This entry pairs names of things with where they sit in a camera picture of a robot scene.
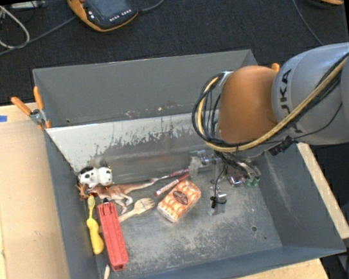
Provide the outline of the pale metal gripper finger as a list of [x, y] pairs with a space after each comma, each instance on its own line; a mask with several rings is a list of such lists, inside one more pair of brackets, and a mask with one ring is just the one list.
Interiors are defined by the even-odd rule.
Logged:
[[216, 193], [210, 197], [210, 215], [220, 215], [226, 212], [227, 197], [225, 193]]
[[205, 150], [190, 152], [189, 174], [191, 178], [196, 178], [198, 171], [208, 166], [209, 159]]

